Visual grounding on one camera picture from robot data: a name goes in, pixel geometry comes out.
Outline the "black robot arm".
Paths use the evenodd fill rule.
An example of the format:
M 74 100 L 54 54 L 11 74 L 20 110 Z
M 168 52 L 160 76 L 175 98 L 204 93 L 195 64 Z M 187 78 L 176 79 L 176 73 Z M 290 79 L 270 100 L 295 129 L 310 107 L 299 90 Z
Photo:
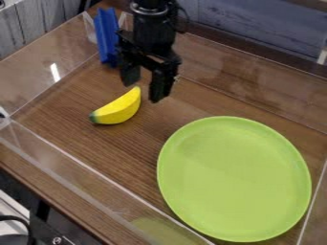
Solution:
M 148 99 L 156 103 L 170 96 L 179 77 L 182 57 L 172 45 L 178 33 L 179 11 L 187 15 L 178 0 L 132 0 L 134 30 L 119 30 L 119 69 L 126 86 L 140 80 L 140 68 L 152 73 Z

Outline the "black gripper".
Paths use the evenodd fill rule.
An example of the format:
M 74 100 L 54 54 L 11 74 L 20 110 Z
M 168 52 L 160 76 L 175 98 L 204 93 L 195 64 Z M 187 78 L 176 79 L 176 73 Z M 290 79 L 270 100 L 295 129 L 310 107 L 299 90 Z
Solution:
M 119 68 L 120 79 L 126 86 L 140 80 L 140 67 L 155 69 L 150 84 L 150 101 L 156 103 L 170 96 L 178 76 L 180 56 L 172 45 L 178 28 L 178 3 L 131 3 L 134 29 L 120 30 Z

